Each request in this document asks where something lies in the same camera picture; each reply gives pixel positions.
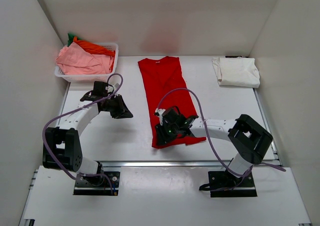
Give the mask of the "red t shirt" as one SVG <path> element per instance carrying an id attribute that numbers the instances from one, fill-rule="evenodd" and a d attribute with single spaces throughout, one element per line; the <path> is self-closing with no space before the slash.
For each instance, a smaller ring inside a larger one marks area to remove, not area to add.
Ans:
<path id="1" fill-rule="evenodd" d="M 142 75 L 150 125 L 152 129 L 152 147 L 155 149 L 163 149 L 174 145 L 193 145 L 206 140 L 205 137 L 190 137 L 175 139 L 165 145 L 157 145 L 156 125 L 160 123 L 157 116 L 154 115 L 158 105 L 162 109 L 168 109 L 177 106 L 180 112 L 185 116 L 195 116 L 197 114 L 191 99 L 190 93 L 186 90 L 186 82 L 183 78 L 180 59 L 173 56 L 165 56 L 161 59 L 145 58 L 138 61 L 138 67 Z M 175 91 L 166 96 L 163 101 L 161 99 L 168 92 L 180 88 L 181 90 Z"/>

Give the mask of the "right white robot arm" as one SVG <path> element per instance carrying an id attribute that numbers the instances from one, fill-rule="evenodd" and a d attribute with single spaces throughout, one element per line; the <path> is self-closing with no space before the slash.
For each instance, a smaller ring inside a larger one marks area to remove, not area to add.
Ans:
<path id="1" fill-rule="evenodd" d="M 252 166 L 262 163 L 273 141 L 273 136 L 247 114 L 230 120 L 203 119 L 195 115 L 185 117 L 171 107 L 157 109 L 154 115 L 159 118 L 155 126 L 158 146 L 186 137 L 205 137 L 211 147 L 211 139 L 231 142 L 237 154 L 225 167 L 224 181 L 229 186 L 236 186 Z"/>

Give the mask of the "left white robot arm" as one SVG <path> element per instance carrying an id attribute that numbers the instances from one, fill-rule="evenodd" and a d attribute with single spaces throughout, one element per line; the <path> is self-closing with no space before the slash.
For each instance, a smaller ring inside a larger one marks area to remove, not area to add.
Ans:
<path id="1" fill-rule="evenodd" d="M 83 156 L 80 136 L 101 112 L 113 119 L 131 119 L 123 97 L 118 94 L 121 85 L 95 81 L 93 89 L 79 100 L 76 110 L 66 114 L 56 127 L 46 127 L 43 135 L 42 165 L 47 169 L 82 174 L 93 185 L 104 181 L 101 163 Z"/>

